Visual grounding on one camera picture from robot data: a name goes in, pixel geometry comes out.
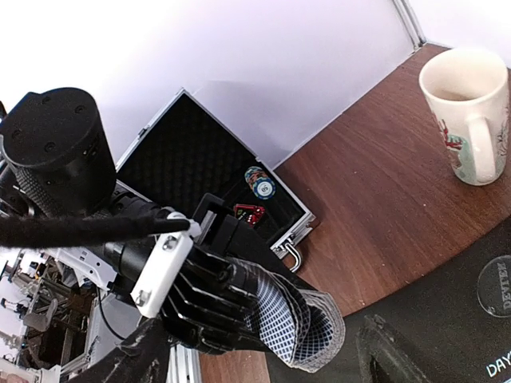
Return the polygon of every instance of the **wire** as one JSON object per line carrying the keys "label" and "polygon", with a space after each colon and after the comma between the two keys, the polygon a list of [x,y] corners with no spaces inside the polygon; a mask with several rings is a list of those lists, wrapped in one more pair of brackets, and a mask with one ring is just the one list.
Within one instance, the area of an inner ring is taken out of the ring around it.
{"label": "wire", "polygon": [[97,299],[99,300],[99,312],[101,313],[101,317],[103,318],[103,322],[105,322],[105,326],[109,331],[112,333],[113,336],[116,338],[119,338],[120,340],[124,341],[126,338],[119,335],[109,324],[109,321],[106,320],[105,313],[103,312],[103,304],[101,303],[101,291],[99,290],[99,287],[96,286],[97,291]]}
{"label": "wire", "polygon": [[149,235],[188,230],[187,219],[140,217],[109,218],[0,218],[0,247],[44,249],[79,247],[142,239]]}

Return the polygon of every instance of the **poker chip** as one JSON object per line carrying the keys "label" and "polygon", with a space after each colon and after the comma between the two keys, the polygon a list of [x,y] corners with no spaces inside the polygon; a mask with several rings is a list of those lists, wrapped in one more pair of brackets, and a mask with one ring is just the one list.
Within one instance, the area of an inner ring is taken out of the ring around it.
{"label": "poker chip", "polygon": [[275,183],[262,168],[258,166],[248,168],[245,172],[245,180],[257,198],[270,199],[275,195]]}

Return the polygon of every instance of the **black foam lining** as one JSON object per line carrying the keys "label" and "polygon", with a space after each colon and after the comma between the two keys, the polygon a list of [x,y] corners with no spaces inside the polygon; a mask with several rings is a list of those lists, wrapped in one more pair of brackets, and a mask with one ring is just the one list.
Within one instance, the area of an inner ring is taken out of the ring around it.
{"label": "black foam lining", "polygon": [[256,158],[230,132],[182,94],[128,160],[118,179],[152,201],[192,216],[205,193],[237,203],[260,205],[265,216],[255,229],[273,244],[305,212],[279,184],[269,200],[258,199],[244,179]]}

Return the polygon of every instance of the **white wall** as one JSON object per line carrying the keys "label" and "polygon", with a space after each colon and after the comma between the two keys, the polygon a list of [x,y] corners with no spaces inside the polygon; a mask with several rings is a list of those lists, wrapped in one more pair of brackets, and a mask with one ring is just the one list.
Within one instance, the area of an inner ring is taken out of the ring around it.
{"label": "white wall", "polygon": [[491,49],[511,66],[511,2],[507,0],[409,0],[426,39],[443,46]]}
{"label": "white wall", "polygon": [[114,157],[195,93],[271,166],[412,52],[391,0],[4,2],[0,100],[90,91]]}

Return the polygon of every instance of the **brown wooden surface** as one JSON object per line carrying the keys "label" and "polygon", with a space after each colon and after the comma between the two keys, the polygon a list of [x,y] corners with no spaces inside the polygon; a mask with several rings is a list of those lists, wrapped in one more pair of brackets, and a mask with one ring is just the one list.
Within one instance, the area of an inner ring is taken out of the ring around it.
{"label": "brown wooden surface", "polygon": [[[511,214],[511,165],[471,187],[450,169],[418,87],[427,45],[278,173],[319,217],[299,275],[351,314],[421,278]],[[205,383],[268,383],[261,354],[201,357]]]}

